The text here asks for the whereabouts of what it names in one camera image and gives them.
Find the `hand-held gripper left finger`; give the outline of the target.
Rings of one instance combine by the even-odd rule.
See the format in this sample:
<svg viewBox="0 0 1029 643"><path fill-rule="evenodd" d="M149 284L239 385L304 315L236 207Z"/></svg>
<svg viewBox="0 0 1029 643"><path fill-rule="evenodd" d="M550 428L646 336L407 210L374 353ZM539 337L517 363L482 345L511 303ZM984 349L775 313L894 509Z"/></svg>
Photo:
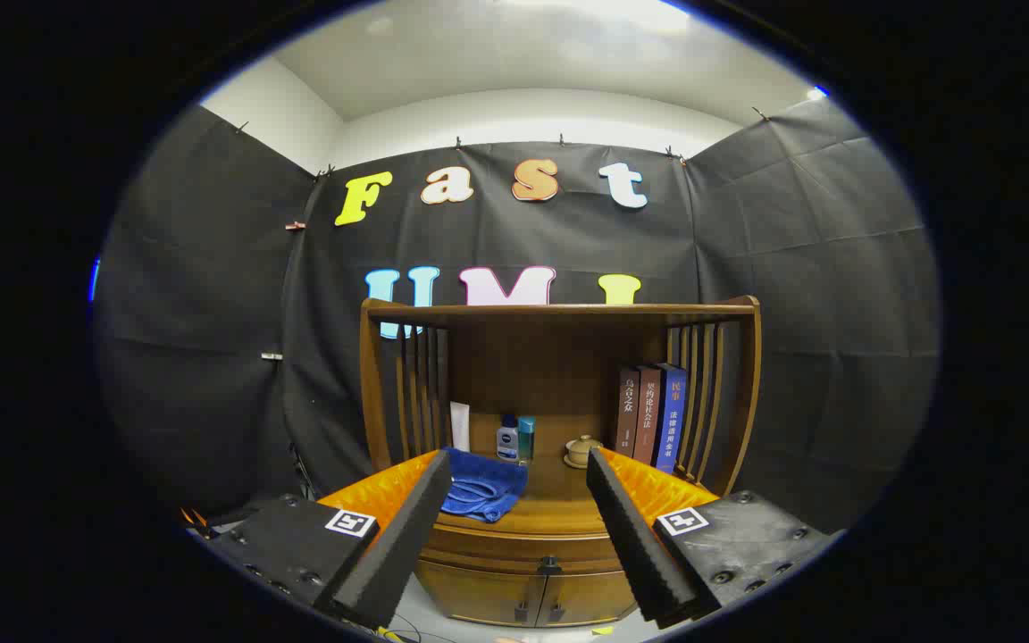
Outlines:
<svg viewBox="0 0 1029 643"><path fill-rule="evenodd" d="M389 626L452 484L446 449L317 501L278 497L211 549L269 590L327 617Z"/></svg>

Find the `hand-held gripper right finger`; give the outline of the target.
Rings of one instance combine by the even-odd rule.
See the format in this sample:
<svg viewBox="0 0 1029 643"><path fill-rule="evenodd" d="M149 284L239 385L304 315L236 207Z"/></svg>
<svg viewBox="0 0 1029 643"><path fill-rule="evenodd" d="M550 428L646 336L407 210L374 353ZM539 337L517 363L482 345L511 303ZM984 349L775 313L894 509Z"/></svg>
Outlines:
<svg viewBox="0 0 1029 643"><path fill-rule="evenodd" d="M586 483L640 608L661 630L776 590L841 541L762 494L716 496L591 449Z"/></svg>

